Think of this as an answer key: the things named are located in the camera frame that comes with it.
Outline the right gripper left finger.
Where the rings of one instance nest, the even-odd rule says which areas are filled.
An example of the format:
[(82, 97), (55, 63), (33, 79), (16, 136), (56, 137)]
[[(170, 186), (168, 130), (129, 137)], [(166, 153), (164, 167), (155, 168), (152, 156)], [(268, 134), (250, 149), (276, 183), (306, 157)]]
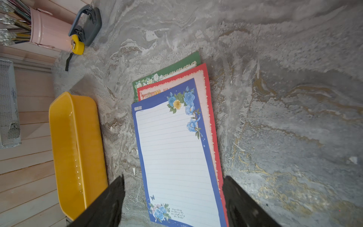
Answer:
[(117, 177), (70, 227), (118, 227), (125, 199), (124, 176)]

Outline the yellow plastic storage tray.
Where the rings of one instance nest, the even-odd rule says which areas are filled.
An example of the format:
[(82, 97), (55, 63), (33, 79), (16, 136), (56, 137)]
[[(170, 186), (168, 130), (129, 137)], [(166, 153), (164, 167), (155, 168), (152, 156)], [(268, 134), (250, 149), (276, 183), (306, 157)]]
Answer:
[(75, 220), (108, 187), (96, 103), (64, 92), (50, 105), (49, 124), (59, 204)]

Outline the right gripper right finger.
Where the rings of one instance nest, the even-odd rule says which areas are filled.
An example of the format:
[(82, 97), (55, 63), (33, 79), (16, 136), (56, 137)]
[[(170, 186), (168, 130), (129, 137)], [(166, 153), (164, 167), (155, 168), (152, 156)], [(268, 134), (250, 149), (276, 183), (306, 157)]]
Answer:
[(229, 226), (281, 227), (232, 177), (224, 178), (222, 189)]

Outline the green bordered stationery paper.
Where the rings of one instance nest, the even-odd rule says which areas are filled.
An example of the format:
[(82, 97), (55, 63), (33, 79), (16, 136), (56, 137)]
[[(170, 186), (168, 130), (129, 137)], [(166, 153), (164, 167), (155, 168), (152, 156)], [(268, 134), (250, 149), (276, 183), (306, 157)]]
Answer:
[(201, 59), (199, 52), (193, 52), (189, 56), (184, 59), (163, 68), (157, 72), (154, 72), (148, 76), (137, 79), (132, 83), (133, 92), (134, 92), (134, 103), (138, 102), (138, 89), (147, 85), (151, 85), (162, 80), (168, 79), (185, 71), (188, 71), (192, 68), (201, 65)]

